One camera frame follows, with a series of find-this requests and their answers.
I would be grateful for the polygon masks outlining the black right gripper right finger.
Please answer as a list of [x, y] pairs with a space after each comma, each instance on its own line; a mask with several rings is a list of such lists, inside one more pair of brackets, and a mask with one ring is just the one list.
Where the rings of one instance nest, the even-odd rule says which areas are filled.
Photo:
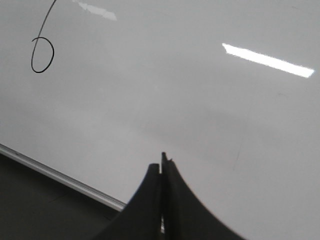
[[175, 162], [161, 153], [162, 214], [166, 240], [242, 240], [195, 196]]

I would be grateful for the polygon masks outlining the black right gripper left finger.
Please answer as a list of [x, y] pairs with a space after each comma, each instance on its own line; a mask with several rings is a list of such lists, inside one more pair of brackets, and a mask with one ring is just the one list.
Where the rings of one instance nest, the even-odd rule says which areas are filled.
[[152, 163], [125, 208], [95, 240], [159, 240], [162, 223], [160, 166]]

